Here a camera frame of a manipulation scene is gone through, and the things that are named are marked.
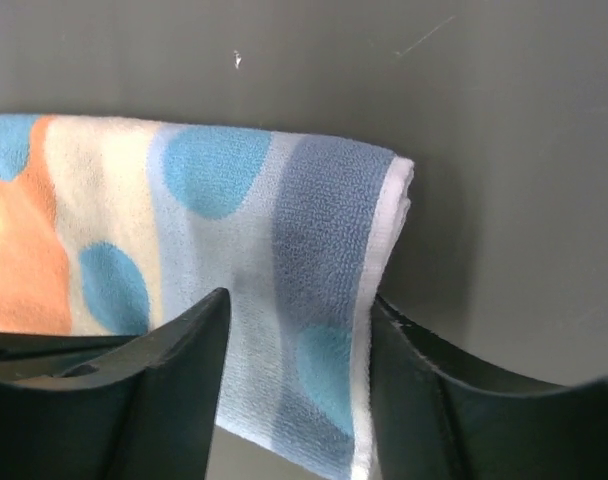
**gray wall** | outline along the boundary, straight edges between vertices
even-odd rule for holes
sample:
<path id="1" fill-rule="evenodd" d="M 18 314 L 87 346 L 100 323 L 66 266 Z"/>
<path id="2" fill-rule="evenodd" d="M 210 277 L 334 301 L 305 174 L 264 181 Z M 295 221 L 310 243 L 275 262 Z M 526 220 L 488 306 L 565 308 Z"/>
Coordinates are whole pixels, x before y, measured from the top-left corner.
<path id="1" fill-rule="evenodd" d="M 388 298 L 518 372 L 608 372 L 608 0 L 0 0 L 0 111 L 29 110 L 396 149 Z"/>

